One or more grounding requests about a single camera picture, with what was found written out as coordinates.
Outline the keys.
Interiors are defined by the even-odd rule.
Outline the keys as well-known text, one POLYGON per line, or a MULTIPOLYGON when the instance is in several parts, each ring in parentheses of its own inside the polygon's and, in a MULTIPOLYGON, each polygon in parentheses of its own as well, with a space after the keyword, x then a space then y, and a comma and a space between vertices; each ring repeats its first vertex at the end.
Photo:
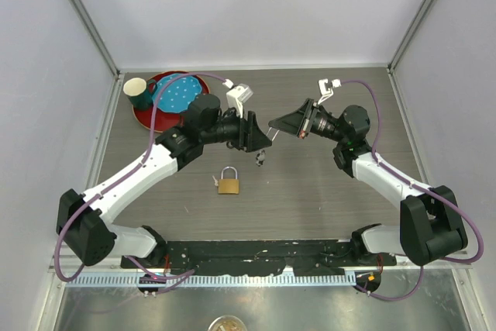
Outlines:
POLYGON ((262 167, 266 160, 266 151, 265 149, 260 150, 256 155, 256 165, 258 167, 262 167))

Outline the large brass padlock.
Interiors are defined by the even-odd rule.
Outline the large brass padlock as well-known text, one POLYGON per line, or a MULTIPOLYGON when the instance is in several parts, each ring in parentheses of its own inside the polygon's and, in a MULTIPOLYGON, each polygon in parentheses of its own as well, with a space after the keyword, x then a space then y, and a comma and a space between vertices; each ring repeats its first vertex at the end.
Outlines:
POLYGON ((226 166, 221 170, 219 178, 212 177, 214 186, 218 189, 219 195, 238 195, 240 190, 239 173, 233 166, 226 166), (226 178, 226 172, 231 172, 232 176, 226 178))

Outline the small brass long-shackle padlock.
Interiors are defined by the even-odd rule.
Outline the small brass long-shackle padlock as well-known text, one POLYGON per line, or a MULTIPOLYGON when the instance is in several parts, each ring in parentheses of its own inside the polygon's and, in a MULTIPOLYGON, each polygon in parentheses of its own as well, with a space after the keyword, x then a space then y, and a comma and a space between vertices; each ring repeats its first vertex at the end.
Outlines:
POLYGON ((280 132, 279 129, 275 129, 273 127, 270 127, 266 133, 266 136, 273 143, 279 132, 280 132))

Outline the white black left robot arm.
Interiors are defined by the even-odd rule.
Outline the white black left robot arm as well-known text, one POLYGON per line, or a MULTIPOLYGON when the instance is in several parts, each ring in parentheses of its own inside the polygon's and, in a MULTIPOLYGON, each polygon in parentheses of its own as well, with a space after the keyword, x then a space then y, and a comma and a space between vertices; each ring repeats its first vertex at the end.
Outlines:
POLYGON ((159 181, 181 171, 212 143, 225 143, 247 153, 270 147, 254 112, 245 118, 235 108, 220 109, 219 99, 199 95, 183 112, 181 123, 162 132, 143 155, 101 184, 59 201, 56 232, 82 264, 93 266, 107 256, 132 256, 149 268, 165 258, 162 239, 150 227, 115 225, 116 217, 159 181))

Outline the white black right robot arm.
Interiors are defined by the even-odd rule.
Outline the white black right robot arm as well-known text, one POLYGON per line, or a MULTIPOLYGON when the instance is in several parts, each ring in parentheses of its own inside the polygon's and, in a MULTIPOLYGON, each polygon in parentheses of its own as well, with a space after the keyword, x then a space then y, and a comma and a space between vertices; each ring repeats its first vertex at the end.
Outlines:
POLYGON ((422 266, 467 247, 462 218, 452 208, 454 193, 446 186, 418 182, 373 154, 366 139, 370 119, 365 108, 349 105, 334 117, 308 98, 299 109, 269 125, 300 139, 313 133, 336 142, 332 151, 336 166, 398 208, 397 226, 372 224, 352 233, 350 256, 357 264, 369 264, 379 253, 392 253, 422 266))

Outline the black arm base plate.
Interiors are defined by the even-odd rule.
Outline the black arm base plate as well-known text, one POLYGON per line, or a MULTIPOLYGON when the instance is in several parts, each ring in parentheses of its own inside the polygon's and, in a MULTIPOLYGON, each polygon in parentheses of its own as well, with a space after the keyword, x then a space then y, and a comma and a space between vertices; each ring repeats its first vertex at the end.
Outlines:
POLYGON ((334 275, 343 274, 346 267, 397 263, 388 253, 359 256, 350 241, 338 240, 168 241, 157 259, 139 262, 172 274, 193 270, 198 276, 233 277, 278 276, 286 267, 297 277, 334 275))

